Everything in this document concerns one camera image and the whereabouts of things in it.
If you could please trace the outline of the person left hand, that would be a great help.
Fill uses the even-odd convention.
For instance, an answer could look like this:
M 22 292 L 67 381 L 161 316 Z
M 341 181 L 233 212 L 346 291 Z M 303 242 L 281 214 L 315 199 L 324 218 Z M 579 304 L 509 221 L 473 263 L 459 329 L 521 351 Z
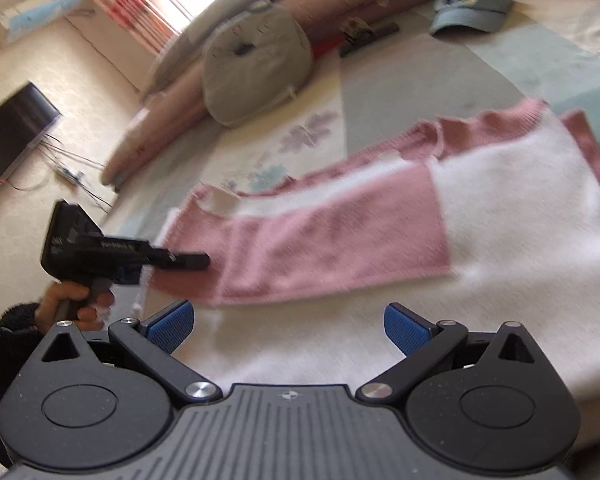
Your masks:
M 34 324 L 46 334 L 59 320 L 58 311 L 65 300 L 82 301 L 90 296 L 91 291 L 78 283 L 53 282 L 46 288 L 40 304 L 34 312 Z M 101 330 L 114 305 L 114 294 L 110 290 L 102 292 L 88 306 L 76 312 L 73 323 L 82 332 L 97 332 Z

